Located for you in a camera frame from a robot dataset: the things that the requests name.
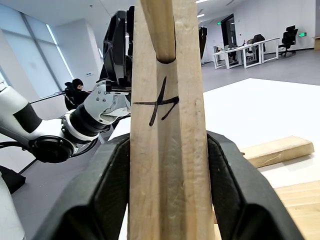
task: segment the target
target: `ceiling light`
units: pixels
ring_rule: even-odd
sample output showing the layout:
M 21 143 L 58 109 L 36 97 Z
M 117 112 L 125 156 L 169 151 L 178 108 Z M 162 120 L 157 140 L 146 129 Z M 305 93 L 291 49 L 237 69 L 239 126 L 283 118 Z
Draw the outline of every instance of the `ceiling light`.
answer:
M 195 1 L 195 3 L 196 3 L 196 4 L 199 4 L 199 3 L 206 2 L 206 1 L 209 1 L 209 0 L 198 0 L 198 1 Z

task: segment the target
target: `office chair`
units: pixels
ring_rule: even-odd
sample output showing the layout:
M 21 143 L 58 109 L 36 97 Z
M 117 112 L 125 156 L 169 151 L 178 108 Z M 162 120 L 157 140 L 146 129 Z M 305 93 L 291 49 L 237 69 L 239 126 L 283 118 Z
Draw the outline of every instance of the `office chair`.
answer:
M 279 48 L 285 48 L 284 52 L 281 52 L 280 55 L 284 54 L 284 57 L 287 56 L 287 53 L 296 54 L 295 50 L 288 50 L 291 48 L 292 45 L 296 45 L 296 36 L 298 33 L 298 29 L 296 26 L 289 26 L 286 28 L 286 32 L 283 33 L 282 43 L 279 45 Z

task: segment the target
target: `robotic arm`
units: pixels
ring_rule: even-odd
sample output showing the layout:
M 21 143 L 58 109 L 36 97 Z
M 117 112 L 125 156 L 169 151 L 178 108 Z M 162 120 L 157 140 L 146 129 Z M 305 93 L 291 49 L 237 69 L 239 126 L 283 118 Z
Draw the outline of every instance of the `robotic arm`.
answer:
M 130 114 L 126 93 L 108 92 L 108 82 L 100 81 L 77 109 L 51 120 L 39 118 L 24 97 L 0 82 L 0 133 L 42 162 L 64 162 L 118 118 Z
M 111 19 L 103 42 L 104 78 L 83 104 L 63 117 L 42 120 L 23 96 L 0 82 L 0 133 L 16 140 L 16 146 L 28 150 L 39 161 L 60 163 L 97 139 L 119 118 L 129 115 L 132 56 L 126 56 L 125 35 L 126 16 L 133 16 L 133 11 L 119 11 Z

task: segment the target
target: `wooden plank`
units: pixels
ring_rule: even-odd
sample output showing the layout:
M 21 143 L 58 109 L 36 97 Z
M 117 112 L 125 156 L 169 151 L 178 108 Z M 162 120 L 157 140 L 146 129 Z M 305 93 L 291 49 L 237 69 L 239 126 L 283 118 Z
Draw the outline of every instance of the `wooden plank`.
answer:
M 138 1 L 134 20 L 129 239 L 213 240 L 197 7 L 194 0 L 173 0 L 173 7 L 169 0 L 141 2 L 146 17 Z M 177 97 L 178 104 L 163 102 Z
M 320 181 L 275 189 L 306 240 L 320 239 Z
M 240 150 L 244 157 L 256 168 L 282 163 L 313 153 L 311 141 L 289 136 Z

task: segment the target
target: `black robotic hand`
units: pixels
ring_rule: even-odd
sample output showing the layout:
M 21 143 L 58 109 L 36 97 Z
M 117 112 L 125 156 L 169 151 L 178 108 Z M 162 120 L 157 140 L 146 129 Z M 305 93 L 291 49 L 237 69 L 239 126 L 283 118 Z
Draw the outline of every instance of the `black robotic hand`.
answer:
M 269 182 L 222 135 L 208 132 L 211 196 L 223 240 L 302 240 Z M 64 190 L 35 240 L 118 240 L 130 188 L 129 134 L 102 145 Z

